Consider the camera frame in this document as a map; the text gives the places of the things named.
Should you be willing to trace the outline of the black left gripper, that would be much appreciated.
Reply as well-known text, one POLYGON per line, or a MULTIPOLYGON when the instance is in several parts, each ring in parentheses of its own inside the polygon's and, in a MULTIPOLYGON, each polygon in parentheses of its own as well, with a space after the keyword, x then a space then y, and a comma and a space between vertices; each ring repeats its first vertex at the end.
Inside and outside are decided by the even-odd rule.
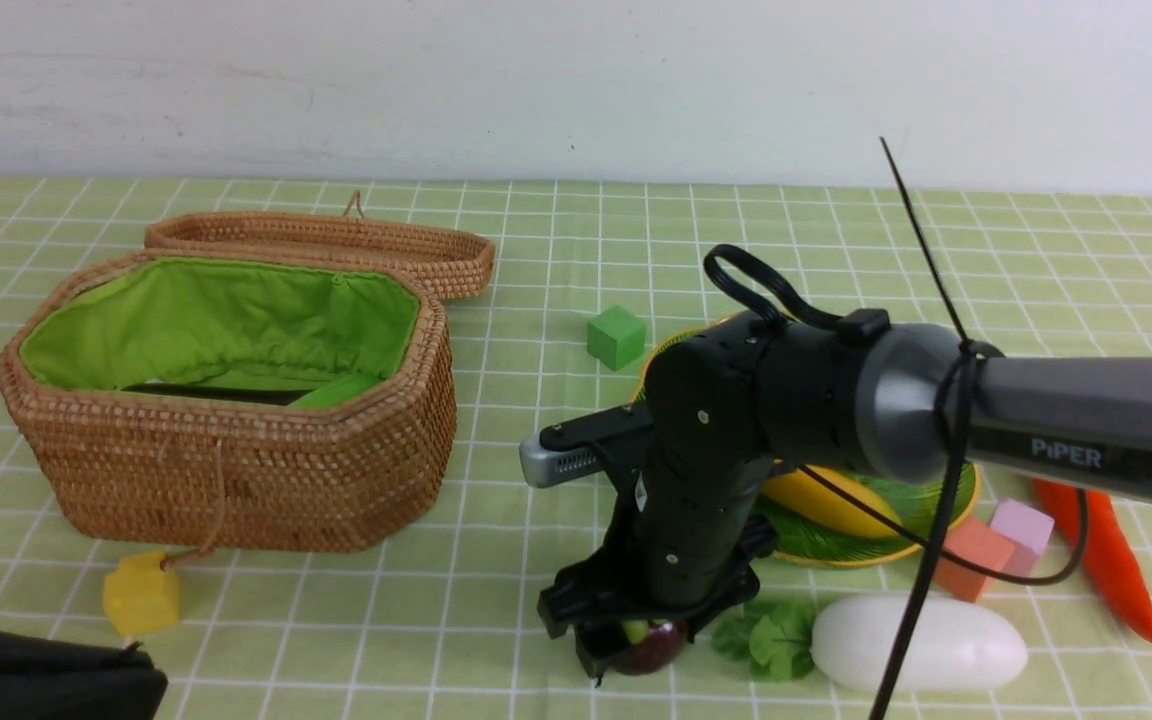
POLYGON ((101 647, 0 630, 0 719, 152 719, 168 685, 138 644, 101 647))

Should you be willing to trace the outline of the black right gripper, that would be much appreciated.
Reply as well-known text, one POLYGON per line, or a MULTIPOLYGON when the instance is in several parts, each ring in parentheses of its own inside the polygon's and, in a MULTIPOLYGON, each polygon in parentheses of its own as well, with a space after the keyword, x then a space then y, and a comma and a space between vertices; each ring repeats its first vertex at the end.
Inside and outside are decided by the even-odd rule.
POLYGON ((594 685, 635 647, 630 620, 685 620, 700 632, 760 583, 753 562, 776 533, 755 515, 773 457, 746 407, 649 404, 654 439, 641 477, 617 492, 602 544, 559 570, 538 602, 550 637, 575 632, 594 685))

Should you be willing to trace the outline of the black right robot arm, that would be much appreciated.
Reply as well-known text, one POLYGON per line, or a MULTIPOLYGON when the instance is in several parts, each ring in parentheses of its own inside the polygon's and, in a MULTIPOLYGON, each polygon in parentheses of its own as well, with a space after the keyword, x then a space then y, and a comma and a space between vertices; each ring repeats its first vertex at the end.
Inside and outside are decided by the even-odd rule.
POLYGON ((755 502, 774 473, 955 483, 987 462, 1152 503, 1152 357, 1005 357, 877 310, 824 329, 741 313, 659 351, 644 389, 520 446, 535 488, 594 457, 617 492, 602 546, 538 601, 590 679, 628 652, 626 621, 699 632, 755 597, 776 541, 755 502))

